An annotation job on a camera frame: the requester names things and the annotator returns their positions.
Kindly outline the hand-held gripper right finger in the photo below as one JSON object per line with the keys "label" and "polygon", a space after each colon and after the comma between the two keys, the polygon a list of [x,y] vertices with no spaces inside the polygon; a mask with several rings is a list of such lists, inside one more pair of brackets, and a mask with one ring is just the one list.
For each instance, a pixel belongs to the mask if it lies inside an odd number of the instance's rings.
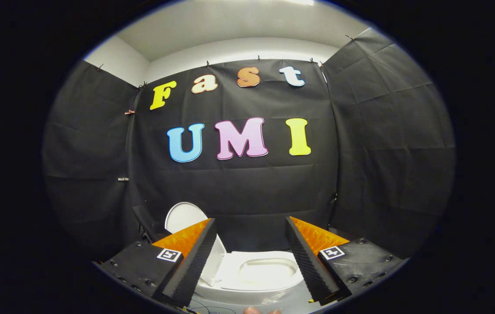
{"label": "hand-held gripper right finger", "polygon": [[362,294],[406,262],[365,238],[350,241],[292,216],[285,235],[310,302],[321,306]]}

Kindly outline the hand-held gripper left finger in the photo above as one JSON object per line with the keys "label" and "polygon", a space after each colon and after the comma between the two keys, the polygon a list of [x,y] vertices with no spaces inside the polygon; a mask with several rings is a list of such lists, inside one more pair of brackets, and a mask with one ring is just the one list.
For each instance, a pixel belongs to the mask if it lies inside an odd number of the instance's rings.
{"label": "hand-held gripper left finger", "polygon": [[213,218],[155,243],[138,241],[99,265],[118,284],[173,308],[187,308],[216,240]]}

